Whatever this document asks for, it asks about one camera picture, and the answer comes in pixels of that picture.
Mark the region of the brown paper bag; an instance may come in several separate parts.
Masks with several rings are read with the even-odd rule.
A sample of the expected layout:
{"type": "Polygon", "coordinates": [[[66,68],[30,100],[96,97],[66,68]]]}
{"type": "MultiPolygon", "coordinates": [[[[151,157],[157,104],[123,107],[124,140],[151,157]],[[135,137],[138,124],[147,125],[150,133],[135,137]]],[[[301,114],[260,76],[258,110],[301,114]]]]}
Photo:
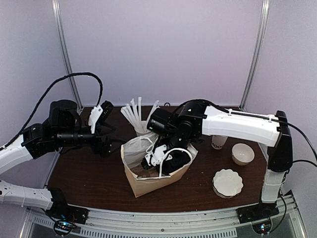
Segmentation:
{"type": "Polygon", "coordinates": [[[192,144],[189,144],[186,149],[167,149],[160,165],[145,170],[141,166],[141,161],[147,153],[151,152],[157,140],[158,135],[150,132],[137,136],[121,146],[120,153],[125,174],[136,198],[180,180],[198,153],[192,144]],[[188,153],[191,161],[182,168],[164,175],[163,162],[172,159],[169,155],[172,151],[188,153]]]}

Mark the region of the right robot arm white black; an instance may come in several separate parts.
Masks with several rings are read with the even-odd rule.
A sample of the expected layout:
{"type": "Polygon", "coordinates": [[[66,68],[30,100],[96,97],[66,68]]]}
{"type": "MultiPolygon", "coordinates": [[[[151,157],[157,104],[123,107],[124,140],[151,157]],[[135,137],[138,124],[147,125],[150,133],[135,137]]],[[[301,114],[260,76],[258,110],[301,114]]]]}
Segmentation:
{"type": "Polygon", "coordinates": [[[203,99],[187,101],[178,109],[180,113],[157,108],[151,114],[147,129],[159,137],[142,160],[143,168],[155,167],[160,175],[182,168],[192,161],[189,144],[202,135],[261,143],[267,147],[268,161],[260,203],[254,207],[254,215],[264,219],[275,208],[284,174],[293,165],[292,137],[285,112],[245,113],[203,99]]]}

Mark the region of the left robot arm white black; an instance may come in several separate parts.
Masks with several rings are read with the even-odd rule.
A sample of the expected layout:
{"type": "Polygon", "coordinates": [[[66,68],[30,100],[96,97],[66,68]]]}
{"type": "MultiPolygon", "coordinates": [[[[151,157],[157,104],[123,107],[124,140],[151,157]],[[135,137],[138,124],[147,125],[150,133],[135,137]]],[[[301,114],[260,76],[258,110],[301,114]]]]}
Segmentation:
{"type": "MultiPolygon", "coordinates": [[[[23,129],[13,142],[0,149],[0,172],[4,173],[64,147],[72,150],[91,147],[92,152],[102,158],[111,155],[114,152],[112,144],[120,140],[108,138],[107,133],[102,132],[102,127],[115,132],[115,128],[106,123],[113,110],[112,103],[104,101],[93,107],[87,125],[82,125],[76,107],[77,104],[71,100],[52,102],[49,117],[43,123],[23,129]]],[[[35,189],[1,181],[0,202],[41,208],[55,214],[60,220],[67,220],[71,216],[71,208],[58,188],[35,189]]]]}

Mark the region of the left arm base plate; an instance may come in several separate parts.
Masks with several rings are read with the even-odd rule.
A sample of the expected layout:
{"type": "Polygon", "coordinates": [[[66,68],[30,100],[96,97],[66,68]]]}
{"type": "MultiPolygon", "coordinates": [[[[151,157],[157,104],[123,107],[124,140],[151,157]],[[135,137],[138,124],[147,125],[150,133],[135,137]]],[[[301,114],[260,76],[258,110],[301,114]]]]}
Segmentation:
{"type": "Polygon", "coordinates": [[[49,210],[46,210],[46,213],[52,218],[84,225],[86,224],[89,211],[86,208],[65,204],[54,204],[49,210]]]}

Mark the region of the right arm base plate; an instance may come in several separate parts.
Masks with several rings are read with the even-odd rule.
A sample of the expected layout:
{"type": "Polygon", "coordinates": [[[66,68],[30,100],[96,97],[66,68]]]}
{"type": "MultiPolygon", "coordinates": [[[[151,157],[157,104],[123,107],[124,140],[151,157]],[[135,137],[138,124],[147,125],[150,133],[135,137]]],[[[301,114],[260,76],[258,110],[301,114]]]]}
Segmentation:
{"type": "Polygon", "coordinates": [[[276,203],[258,203],[236,209],[240,224],[267,219],[279,214],[276,203]]]}

